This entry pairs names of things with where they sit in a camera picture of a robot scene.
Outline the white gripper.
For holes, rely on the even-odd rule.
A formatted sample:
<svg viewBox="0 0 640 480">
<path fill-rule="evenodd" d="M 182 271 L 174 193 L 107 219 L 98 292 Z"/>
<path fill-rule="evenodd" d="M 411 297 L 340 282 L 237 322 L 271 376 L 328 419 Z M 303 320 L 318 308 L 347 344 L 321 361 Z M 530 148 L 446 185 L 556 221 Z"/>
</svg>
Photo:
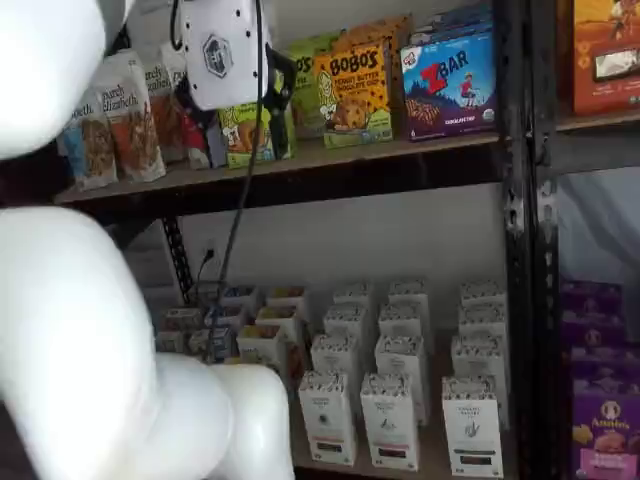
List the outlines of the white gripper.
<svg viewBox="0 0 640 480">
<path fill-rule="evenodd" d="M 270 115 L 273 154 L 283 159 L 296 63 L 266 46 L 271 35 L 261 3 L 183 1 L 180 16 L 188 80 L 178 82 L 174 95 L 186 115 L 199 128 L 208 128 L 212 110 L 254 103 L 266 92 L 263 106 Z"/>
</svg>

